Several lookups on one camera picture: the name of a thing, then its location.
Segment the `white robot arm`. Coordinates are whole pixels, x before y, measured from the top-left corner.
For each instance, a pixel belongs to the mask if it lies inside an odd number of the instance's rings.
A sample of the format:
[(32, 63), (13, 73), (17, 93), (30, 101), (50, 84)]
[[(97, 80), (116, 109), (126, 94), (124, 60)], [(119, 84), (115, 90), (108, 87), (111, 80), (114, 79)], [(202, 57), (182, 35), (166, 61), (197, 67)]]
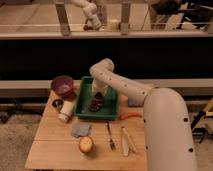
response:
[(148, 171), (198, 171), (189, 114), (182, 96), (114, 73), (105, 58), (90, 67), (93, 92), (108, 86), (143, 104)]

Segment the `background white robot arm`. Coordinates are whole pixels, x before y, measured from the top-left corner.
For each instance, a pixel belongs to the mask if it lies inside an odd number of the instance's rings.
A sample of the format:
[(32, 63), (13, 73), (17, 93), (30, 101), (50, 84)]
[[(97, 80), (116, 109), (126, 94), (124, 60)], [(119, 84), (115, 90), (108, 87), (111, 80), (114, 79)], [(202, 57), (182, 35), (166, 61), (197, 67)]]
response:
[(94, 3), (88, 0), (71, 0), (71, 3), (82, 9), (93, 29), (99, 29), (101, 27), (101, 21), (97, 16), (97, 6)]

